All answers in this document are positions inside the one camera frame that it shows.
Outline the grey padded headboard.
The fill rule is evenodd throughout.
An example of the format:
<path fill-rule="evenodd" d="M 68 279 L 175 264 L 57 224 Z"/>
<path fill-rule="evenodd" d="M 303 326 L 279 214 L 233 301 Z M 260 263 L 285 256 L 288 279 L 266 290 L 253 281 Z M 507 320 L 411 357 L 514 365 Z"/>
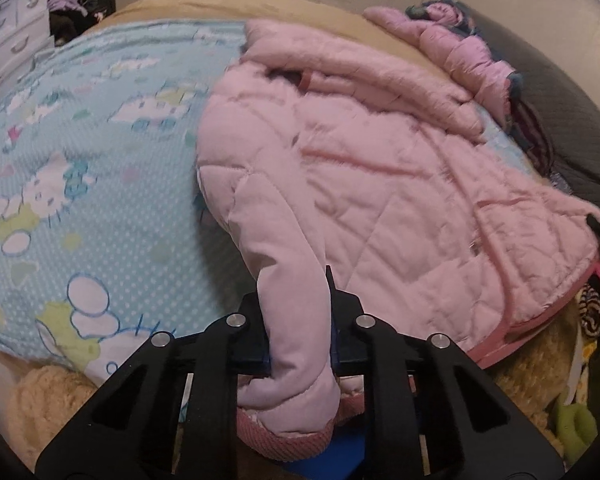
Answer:
<path fill-rule="evenodd" d="M 600 207 L 600 109 L 540 50 L 478 11 L 470 14 L 489 47 L 521 73 L 522 97 L 553 143 L 555 170 L 574 195 Z"/>

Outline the tan bed sheet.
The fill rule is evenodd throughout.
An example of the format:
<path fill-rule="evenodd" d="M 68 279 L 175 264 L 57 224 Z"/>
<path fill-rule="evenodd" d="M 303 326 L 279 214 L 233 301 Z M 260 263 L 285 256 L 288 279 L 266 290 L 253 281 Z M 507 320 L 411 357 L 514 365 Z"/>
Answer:
<path fill-rule="evenodd" d="M 366 21 L 362 15 L 309 0 L 138 0 L 105 18 L 91 31 L 155 20 L 245 21 L 250 18 L 270 18 L 321 29 L 403 58 L 436 76 L 444 76 L 419 50 Z"/>

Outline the purple clothes pile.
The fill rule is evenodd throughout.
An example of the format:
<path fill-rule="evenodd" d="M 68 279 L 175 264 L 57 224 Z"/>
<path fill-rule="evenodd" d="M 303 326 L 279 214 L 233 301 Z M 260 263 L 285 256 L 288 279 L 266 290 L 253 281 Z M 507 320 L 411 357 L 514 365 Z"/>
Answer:
<path fill-rule="evenodd" d="M 50 12 L 71 11 L 87 16 L 87 10 L 80 0 L 47 0 L 47 9 Z"/>

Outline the white drawer chest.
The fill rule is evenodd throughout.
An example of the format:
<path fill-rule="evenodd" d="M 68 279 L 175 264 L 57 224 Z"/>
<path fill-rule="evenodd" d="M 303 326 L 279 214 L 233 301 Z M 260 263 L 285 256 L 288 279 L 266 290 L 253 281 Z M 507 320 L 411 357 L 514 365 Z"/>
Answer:
<path fill-rule="evenodd" d="M 47 0 L 0 0 L 0 79 L 49 39 Z"/>

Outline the pink quilted jacket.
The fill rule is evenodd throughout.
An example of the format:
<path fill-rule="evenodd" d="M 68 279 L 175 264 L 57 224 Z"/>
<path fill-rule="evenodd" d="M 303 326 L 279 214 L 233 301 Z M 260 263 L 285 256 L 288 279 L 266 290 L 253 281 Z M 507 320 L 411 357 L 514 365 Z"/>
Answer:
<path fill-rule="evenodd" d="M 332 287 L 489 365 L 592 274 L 597 208 L 507 166 L 458 84 L 308 26 L 256 18 L 245 35 L 202 113 L 197 179 L 270 342 L 271 374 L 239 383 L 238 436 L 289 462 L 363 408 L 329 362 Z"/>

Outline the pink crumpled duvet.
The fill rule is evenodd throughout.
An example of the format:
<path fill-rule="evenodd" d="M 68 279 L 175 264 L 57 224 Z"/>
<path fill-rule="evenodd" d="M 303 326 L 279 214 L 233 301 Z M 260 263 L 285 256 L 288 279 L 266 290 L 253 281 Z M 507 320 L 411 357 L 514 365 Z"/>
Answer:
<path fill-rule="evenodd" d="M 492 51 L 464 6 L 454 0 L 432 0 L 404 11 L 370 6 L 363 16 L 429 58 L 468 90 L 503 130 L 512 128 L 521 76 Z"/>

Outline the striped dark pillow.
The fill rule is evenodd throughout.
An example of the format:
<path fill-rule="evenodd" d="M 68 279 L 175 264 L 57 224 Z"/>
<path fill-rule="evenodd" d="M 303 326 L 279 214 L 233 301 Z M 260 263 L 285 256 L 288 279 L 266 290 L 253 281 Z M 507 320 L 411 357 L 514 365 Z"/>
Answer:
<path fill-rule="evenodd" d="M 548 178 L 553 170 L 555 150 L 534 109 L 523 100 L 510 106 L 509 136 L 518 144 L 535 171 Z"/>

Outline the blue hello kitty blanket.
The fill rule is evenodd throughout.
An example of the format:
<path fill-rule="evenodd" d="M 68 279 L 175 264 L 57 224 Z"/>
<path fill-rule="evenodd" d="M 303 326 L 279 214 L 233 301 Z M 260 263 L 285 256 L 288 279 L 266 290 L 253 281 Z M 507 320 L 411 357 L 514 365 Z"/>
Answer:
<path fill-rule="evenodd" d="M 152 334 L 204 330 L 253 280 L 196 181 L 239 22 L 88 35 L 0 99 L 0 350 L 101 384 Z"/>

